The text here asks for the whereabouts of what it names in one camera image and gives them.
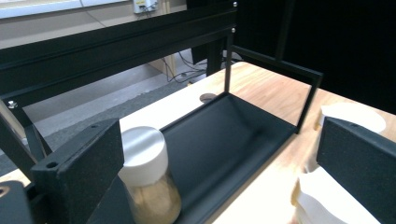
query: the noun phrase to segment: jar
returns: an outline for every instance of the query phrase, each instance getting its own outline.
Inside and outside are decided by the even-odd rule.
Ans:
[[[151,127],[137,127],[122,133],[124,165],[120,179],[131,196],[137,224],[173,223],[181,199],[168,167],[163,134]]]

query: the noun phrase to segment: shelf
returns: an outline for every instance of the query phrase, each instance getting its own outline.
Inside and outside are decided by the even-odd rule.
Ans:
[[[177,223],[208,219],[295,131],[227,92],[164,127],[170,169],[182,199]]]

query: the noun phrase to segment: bolt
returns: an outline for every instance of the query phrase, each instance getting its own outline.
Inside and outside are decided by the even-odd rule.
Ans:
[[[13,109],[18,107],[17,102],[13,102],[13,101],[8,101],[8,108]]]

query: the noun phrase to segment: black panel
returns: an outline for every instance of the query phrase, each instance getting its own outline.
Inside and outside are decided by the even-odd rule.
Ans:
[[[230,93],[163,128],[182,198],[177,222],[204,222],[271,159],[295,129]]]
[[[109,119],[86,128],[33,166],[37,192],[49,196],[49,223],[86,223],[123,162],[120,124]]]
[[[87,224],[134,224],[128,202],[129,197],[128,189],[125,188],[120,178],[116,176],[102,201],[87,221]]]
[[[380,223],[396,223],[396,143],[326,118],[317,160]]]

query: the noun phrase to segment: wall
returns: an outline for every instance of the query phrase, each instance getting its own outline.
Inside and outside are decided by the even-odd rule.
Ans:
[[[150,16],[185,9],[185,0],[162,0]],[[145,19],[132,1],[0,20],[0,49]]]

